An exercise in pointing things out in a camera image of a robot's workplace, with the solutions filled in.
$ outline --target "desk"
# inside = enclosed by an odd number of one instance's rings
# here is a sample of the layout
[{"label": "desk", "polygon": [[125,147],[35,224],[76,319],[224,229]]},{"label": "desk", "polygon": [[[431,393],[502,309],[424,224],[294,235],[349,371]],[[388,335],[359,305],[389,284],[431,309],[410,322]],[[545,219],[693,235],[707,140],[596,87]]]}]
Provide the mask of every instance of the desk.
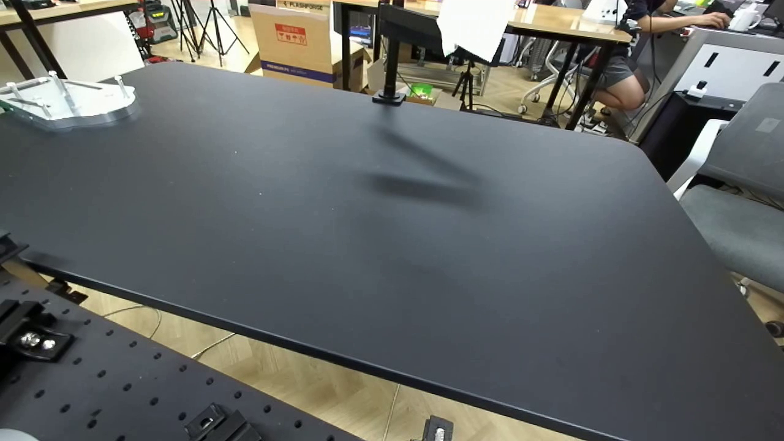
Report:
[{"label": "desk", "polygon": [[[78,17],[93,17],[93,14],[109,14],[117,10],[137,6],[139,0],[78,0],[78,3],[60,3],[57,6],[46,10],[30,10],[35,23],[49,23],[49,22],[66,22]],[[19,72],[32,77],[30,66],[19,57],[17,47],[10,42],[7,32],[19,30],[23,19],[14,10],[0,10],[0,44],[10,54],[10,58],[17,64]]]},{"label": "desk", "polygon": [[[351,66],[349,66],[349,34],[351,34],[351,11],[375,11],[377,0],[337,0],[337,17],[341,17],[341,34],[344,34],[344,87],[351,83]],[[438,4],[406,4],[406,10],[438,17]],[[568,117],[566,126],[573,130],[579,117],[583,115],[583,107],[589,106],[594,96],[594,86],[605,69],[605,61],[611,58],[613,49],[620,44],[629,44],[629,34],[615,30],[613,23],[600,23],[583,19],[583,10],[571,6],[553,6],[553,4],[534,4],[530,10],[518,10],[509,19],[508,32],[513,34],[531,34],[531,37],[547,37],[547,38],[563,38],[571,42],[566,61],[560,70],[560,81],[553,83],[553,91],[547,99],[542,120],[552,117],[552,107],[556,103],[556,96],[562,91],[562,83],[566,77],[568,64],[575,57],[579,44],[596,44],[600,47],[596,69],[586,83],[586,91],[579,97],[575,113]]]},{"label": "desk", "polygon": [[39,268],[575,436],[784,439],[784,358],[639,150],[182,64],[128,83],[117,130],[0,117],[0,224]]}]

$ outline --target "perforated metal plate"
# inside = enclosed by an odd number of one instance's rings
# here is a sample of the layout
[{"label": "perforated metal plate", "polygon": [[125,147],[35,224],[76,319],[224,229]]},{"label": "perforated metal plate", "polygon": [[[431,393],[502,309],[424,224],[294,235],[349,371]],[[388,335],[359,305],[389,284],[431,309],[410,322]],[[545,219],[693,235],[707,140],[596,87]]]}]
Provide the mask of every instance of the perforated metal plate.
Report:
[{"label": "perforated metal plate", "polygon": [[0,272],[0,300],[45,300],[73,333],[57,362],[0,352],[0,429],[35,439],[174,441],[212,404],[240,411],[269,441],[356,439],[81,305]]}]

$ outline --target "person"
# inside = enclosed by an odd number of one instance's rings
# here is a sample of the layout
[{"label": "person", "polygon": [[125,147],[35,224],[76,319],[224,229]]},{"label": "person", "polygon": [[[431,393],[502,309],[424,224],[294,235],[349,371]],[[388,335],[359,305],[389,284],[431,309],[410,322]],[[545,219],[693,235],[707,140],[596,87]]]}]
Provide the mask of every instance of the person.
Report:
[{"label": "person", "polygon": [[620,19],[620,30],[632,34],[629,49],[613,54],[599,86],[596,99],[613,110],[637,110],[647,93],[647,81],[635,70],[632,52],[639,34],[669,34],[689,32],[692,27],[726,30],[730,17],[726,11],[687,14],[687,17],[660,17],[654,11],[669,11],[676,0],[624,0],[628,11]]}]

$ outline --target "screw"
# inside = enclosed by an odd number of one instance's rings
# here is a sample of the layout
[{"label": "screw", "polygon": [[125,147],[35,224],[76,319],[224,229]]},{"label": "screw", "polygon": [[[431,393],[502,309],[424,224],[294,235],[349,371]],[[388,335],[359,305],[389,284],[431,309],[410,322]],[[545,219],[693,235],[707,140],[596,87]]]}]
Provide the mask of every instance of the screw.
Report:
[{"label": "screw", "polygon": [[45,349],[55,349],[57,341],[55,338],[46,338],[45,341]]},{"label": "screw", "polygon": [[38,348],[43,343],[43,335],[23,333],[19,343],[28,344],[28,348]]}]

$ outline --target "red label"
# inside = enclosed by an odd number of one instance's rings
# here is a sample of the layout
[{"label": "red label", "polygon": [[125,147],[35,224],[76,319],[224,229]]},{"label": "red label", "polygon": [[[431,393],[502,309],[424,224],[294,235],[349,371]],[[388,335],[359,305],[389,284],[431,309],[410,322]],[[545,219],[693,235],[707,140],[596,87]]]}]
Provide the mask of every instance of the red label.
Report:
[{"label": "red label", "polygon": [[275,23],[275,34],[277,34],[277,42],[288,42],[288,44],[308,44],[308,34],[305,27],[292,27],[292,23]]}]

